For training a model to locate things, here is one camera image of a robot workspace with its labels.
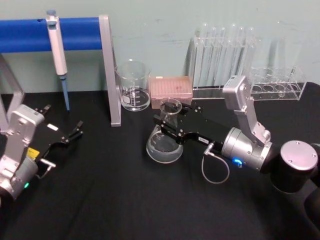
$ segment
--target empty glass beaker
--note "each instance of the empty glass beaker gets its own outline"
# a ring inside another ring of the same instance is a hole
[[[182,104],[176,99],[167,98],[161,102],[160,118],[162,121],[178,126],[178,114],[182,109]],[[182,155],[184,147],[176,141],[163,134],[161,127],[156,125],[146,143],[146,152],[158,163],[169,164],[176,161]]]
[[[115,68],[120,82],[121,105],[126,110],[138,112],[150,104],[147,83],[150,69],[141,61],[129,60]]]

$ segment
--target black table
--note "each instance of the black table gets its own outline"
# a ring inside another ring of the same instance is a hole
[[[31,181],[10,214],[2,216],[1,239],[320,239],[303,208],[315,188],[310,181],[287,195],[275,190],[268,175],[231,163],[229,180],[212,185],[201,175],[205,147],[195,142],[184,146],[175,163],[156,163],[145,150],[155,111],[123,109],[122,126],[110,127],[105,92],[71,92],[69,114],[61,93],[27,94],[24,103],[52,104],[47,119],[65,130],[83,120],[84,136],[48,157],[57,167],[43,180]],[[223,100],[198,103],[208,118],[238,126]],[[320,143],[320,86],[308,83],[300,101],[259,101],[255,107],[274,143]],[[212,167],[208,174],[222,171]]]

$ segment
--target white cable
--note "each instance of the white cable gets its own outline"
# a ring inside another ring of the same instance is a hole
[[[219,156],[217,156],[217,155],[214,155],[214,154],[212,154],[211,156],[212,156],[213,158],[216,158],[216,159],[220,160],[221,162],[223,162],[228,173],[227,173],[225,179],[223,179],[222,181],[211,181],[211,180],[209,180],[209,179],[207,178],[207,176],[205,175],[205,171],[204,171],[205,156],[203,156],[203,157],[202,157],[202,163],[201,163],[201,172],[202,172],[202,175],[203,175],[204,179],[207,180],[207,181],[208,181],[209,183],[211,183],[211,184],[223,184],[223,183],[224,183],[225,181],[227,181],[228,178],[229,178],[230,168],[229,168],[227,162],[226,162],[223,158],[221,158],[221,157],[219,157]]]

